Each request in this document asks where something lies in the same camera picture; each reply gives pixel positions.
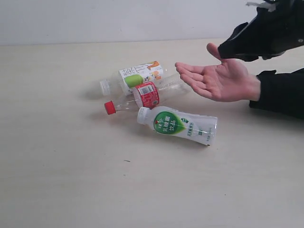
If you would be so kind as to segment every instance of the clear plastic bottle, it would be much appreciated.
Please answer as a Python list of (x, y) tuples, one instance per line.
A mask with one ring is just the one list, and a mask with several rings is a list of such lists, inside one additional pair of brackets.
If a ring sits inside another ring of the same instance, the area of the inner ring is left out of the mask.
[(167, 75), (167, 69), (158, 61), (118, 70), (111, 78), (100, 81), (103, 96), (119, 97), (132, 93), (132, 88), (146, 82), (160, 81)]
[(158, 106), (152, 110), (141, 107), (137, 122), (148, 125), (157, 133), (186, 138), (209, 146), (216, 135), (218, 118), (183, 113), (165, 106)]
[(156, 85), (147, 82), (133, 88), (133, 94), (121, 95), (117, 100), (105, 103), (105, 109), (109, 115), (117, 111), (138, 111), (141, 107), (154, 108), (159, 103), (191, 91), (188, 86), (180, 79), (179, 74), (174, 74)]

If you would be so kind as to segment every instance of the white wall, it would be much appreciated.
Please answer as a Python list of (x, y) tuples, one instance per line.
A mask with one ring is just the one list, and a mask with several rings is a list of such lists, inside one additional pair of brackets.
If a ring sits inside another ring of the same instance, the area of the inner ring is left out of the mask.
[(0, 45), (223, 38), (246, 0), (0, 0)]

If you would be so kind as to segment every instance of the wrist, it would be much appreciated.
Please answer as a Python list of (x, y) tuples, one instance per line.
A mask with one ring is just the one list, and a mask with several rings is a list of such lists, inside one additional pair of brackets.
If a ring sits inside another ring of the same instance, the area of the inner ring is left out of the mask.
[(245, 91), (245, 100), (259, 101), (261, 96), (261, 82), (255, 75), (250, 75)]

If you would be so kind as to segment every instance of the black jacket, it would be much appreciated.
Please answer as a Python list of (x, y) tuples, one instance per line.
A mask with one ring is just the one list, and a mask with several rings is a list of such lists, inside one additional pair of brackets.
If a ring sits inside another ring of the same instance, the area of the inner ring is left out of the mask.
[(257, 76), (261, 81), (258, 102), (249, 106), (304, 119), (304, 69), (290, 74), (263, 71)]

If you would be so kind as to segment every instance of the hand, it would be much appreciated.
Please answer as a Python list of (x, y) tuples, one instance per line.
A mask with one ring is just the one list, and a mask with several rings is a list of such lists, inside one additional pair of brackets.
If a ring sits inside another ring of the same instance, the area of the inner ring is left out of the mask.
[(176, 63), (180, 78), (199, 95), (222, 102), (258, 101), (260, 81), (234, 59), (221, 59), (216, 45), (207, 45), (208, 52), (221, 61), (216, 66), (190, 66)]

